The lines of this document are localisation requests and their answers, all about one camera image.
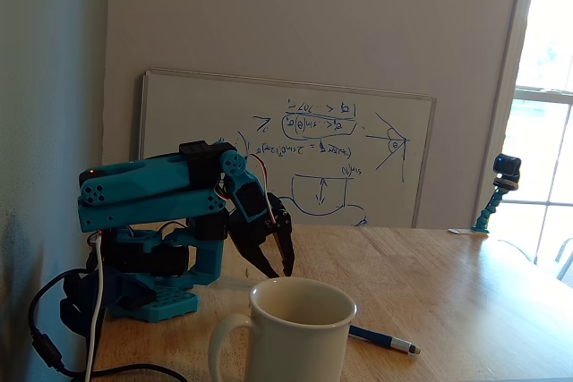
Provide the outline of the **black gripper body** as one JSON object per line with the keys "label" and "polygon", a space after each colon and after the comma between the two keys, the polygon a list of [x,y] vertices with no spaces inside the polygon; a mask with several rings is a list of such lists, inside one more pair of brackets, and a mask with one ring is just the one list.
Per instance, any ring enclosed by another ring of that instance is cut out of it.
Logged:
{"label": "black gripper body", "polygon": [[262,244],[266,237],[274,234],[276,230],[276,215],[280,209],[286,209],[281,200],[273,193],[267,194],[270,207],[274,216],[275,224],[269,220],[269,214],[265,213],[256,220],[248,223],[242,212],[236,209],[229,218],[229,233],[233,240],[239,239],[250,244]]}

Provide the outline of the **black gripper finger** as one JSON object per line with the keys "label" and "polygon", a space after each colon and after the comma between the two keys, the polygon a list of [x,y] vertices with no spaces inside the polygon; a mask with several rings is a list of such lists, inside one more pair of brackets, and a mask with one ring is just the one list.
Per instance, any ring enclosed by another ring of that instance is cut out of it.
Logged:
{"label": "black gripper finger", "polygon": [[259,244],[243,243],[239,246],[239,253],[267,278],[279,277],[279,274],[272,268],[263,254]]}
{"label": "black gripper finger", "polygon": [[274,236],[282,258],[283,273],[285,276],[291,276],[295,263],[295,252],[291,239],[291,216],[285,209],[280,209],[276,215],[276,221]]}

